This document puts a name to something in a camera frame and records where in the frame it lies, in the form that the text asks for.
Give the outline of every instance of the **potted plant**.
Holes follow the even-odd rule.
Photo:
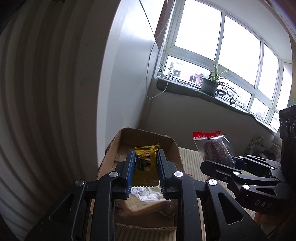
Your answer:
[[[214,97],[218,86],[220,84],[223,84],[223,82],[220,81],[220,79],[223,78],[222,75],[227,73],[228,71],[230,70],[227,69],[222,72],[218,72],[218,63],[215,62],[214,69],[211,70],[209,78],[202,78],[202,85],[200,91]]]

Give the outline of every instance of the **snack wrapper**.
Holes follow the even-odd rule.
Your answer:
[[[158,149],[159,144],[135,148],[136,164],[133,174],[133,187],[159,185],[156,163],[156,151]]]

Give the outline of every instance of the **striped mat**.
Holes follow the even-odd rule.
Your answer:
[[[148,229],[116,224],[117,241],[175,241],[176,229]]]
[[[180,151],[180,156],[182,159],[184,171],[187,174],[191,174],[194,177],[194,179],[200,180],[200,181],[205,181],[209,178],[209,176],[203,174],[200,170],[202,158],[201,158],[200,153],[198,151],[189,150],[189,149],[185,149],[185,148],[181,148],[181,147],[179,147],[179,151]],[[247,176],[253,176],[252,174],[245,172],[245,171],[242,171],[242,174],[247,175]],[[233,198],[235,198],[233,192],[227,188],[227,186],[226,186],[227,184],[225,182],[222,182],[220,180],[217,180],[217,181],[221,184],[222,187],[225,188],[226,191],[228,191],[230,193],[231,196],[233,196]],[[244,209],[254,219],[255,212],[252,210],[246,209],[246,208],[244,208]]]

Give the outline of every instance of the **white wall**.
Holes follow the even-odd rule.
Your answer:
[[[142,128],[172,137],[179,147],[196,150],[194,131],[222,131],[230,141],[236,156],[242,155],[254,137],[262,136],[265,147],[273,135],[246,115],[200,98],[162,93],[152,100]]]
[[[260,37],[262,37],[280,58],[292,60],[288,33],[279,21],[259,0],[205,0],[226,10]]]
[[[0,35],[0,213],[20,240],[137,127],[153,32],[138,0],[28,0]],[[148,83],[155,65],[152,52]]]

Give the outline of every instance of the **power cord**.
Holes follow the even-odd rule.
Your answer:
[[[197,85],[194,85],[194,84],[188,83],[188,82],[186,82],[184,80],[180,80],[178,78],[173,77],[173,74],[172,74],[170,68],[168,68],[167,66],[164,66],[163,64],[160,64],[160,65],[163,66],[163,67],[165,67],[165,68],[167,68],[170,71],[170,77],[171,77],[171,79],[168,77],[169,80],[174,80],[174,81],[176,81],[176,82],[178,82],[178,83],[180,83],[182,85],[188,85],[188,86],[191,86],[191,87],[194,87],[194,88],[199,89],[199,86],[197,86]]]
[[[145,15],[146,15],[146,18],[147,18],[148,23],[149,23],[149,25],[150,25],[151,31],[152,31],[152,33],[153,33],[153,30],[152,30],[151,24],[150,24],[150,22],[149,22],[148,16],[147,16],[147,14],[146,14],[146,11],[145,11],[145,9],[144,9],[144,7],[143,7],[143,4],[142,4],[141,0],[139,0],[139,2],[140,2],[140,4],[141,4],[141,6],[142,6],[142,9],[143,9],[143,11],[144,11],[144,13],[145,13]],[[148,70],[149,70],[149,63],[150,63],[151,54],[152,54],[152,51],[153,51],[154,45],[156,44],[156,41],[157,41],[158,38],[160,37],[160,35],[161,35],[161,33],[163,32],[163,30],[167,27],[169,20],[170,20],[170,19],[168,19],[167,23],[165,24],[165,26],[162,28],[162,30],[160,31],[159,35],[158,35],[157,38],[155,39],[155,41],[154,41],[154,43],[153,43],[153,46],[152,46],[152,48],[151,48],[150,54],[149,54],[149,59],[148,59],[148,64],[147,64],[147,71],[146,71],[146,79],[145,79],[146,97],[147,97],[148,99],[153,99],[153,98],[155,98],[156,96],[159,96],[160,94],[162,94],[163,92],[165,92],[166,89],[167,89],[167,87],[168,87],[168,78],[165,77],[165,78],[166,78],[166,82],[167,82],[167,84],[166,84],[166,87],[165,87],[164,91],[162,91],[161,93],[159,93],[159,94],[157,94],[156,96],[153,96],[153,97],[149,97],[149,96],[148,96],[148,90],[147,90],[147,78],[148,78]]]

